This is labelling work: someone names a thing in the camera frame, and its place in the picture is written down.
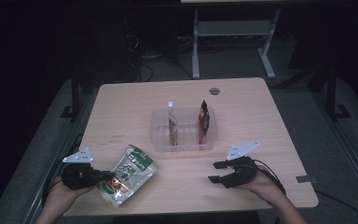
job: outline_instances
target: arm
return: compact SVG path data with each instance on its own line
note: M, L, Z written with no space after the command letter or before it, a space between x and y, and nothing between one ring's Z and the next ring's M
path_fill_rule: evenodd
M82 194L94 189L94 187L72 190L68 189L57 177L54 185L49 193L36 224L52 224L55 223L62 215L71 208L75 200Z
M258 168L267 170L264 166L258 166ZM275 211L277 211L278 217L281 219L282 223L307 223L286 195L284 195L284 193L261 172L257 171L257 175L252 182L238 186L238 188L248 189L270 204Z

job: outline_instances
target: wooden table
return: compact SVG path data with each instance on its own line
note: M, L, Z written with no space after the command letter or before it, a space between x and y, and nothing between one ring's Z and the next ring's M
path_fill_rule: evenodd
M220 94L211 95L210 88ZM149 138L151 112L175 107L200 106L205 100L214 110L218 136L211 150L157 152ZM248 154L271 167L296 207L318 203L281 115L262 78L109 84L101 86L80 148L89 147L94 169L111 170L126 145L135 145L159 165L152 176L119 208L112 208L95 189L77 199L66 216L172 214L268 209L270 206L244 189L212 184L208 175L227 175L232 169L215 170L231 144L261 145Z

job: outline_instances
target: clear plastic container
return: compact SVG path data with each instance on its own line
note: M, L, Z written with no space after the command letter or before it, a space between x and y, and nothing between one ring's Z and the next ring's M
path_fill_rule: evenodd
M199 145L199 107L176 107L174 116L178 119L178 145L171 146L168 125L168 109L152 111L150 123L150 139L158 152L208 150L213 148L217 138L217 123L214 110L208 107L210 115L206 143Z

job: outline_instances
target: snack bag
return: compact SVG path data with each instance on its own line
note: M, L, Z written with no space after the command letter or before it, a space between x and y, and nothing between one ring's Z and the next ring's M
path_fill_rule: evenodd
M178 120L173 115L173 102L168 102L168 122L170 128L170 144L171 146L178 145Z
M140 148L128 145L115 173L109 181L100 181L97 188L106 201L118 207L140 188L158 169L158 165Z
M206 133L209 129L209 111L208 106L205 101L201 104L201 109L199 113L199 145L206 144Z

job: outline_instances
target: white bracket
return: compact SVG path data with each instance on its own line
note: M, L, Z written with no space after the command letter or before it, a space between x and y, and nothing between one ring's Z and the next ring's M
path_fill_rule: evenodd
M93 158L91 156L90 149L79 150L77 153L70 155L69 157L63 158L62 162L68 163L92 163Z
M242 156L245 156L248 152L252 151L258 146L260 146L259 141L255 141L253 143L231 145L230 151L227 154L227 160L232 161Z

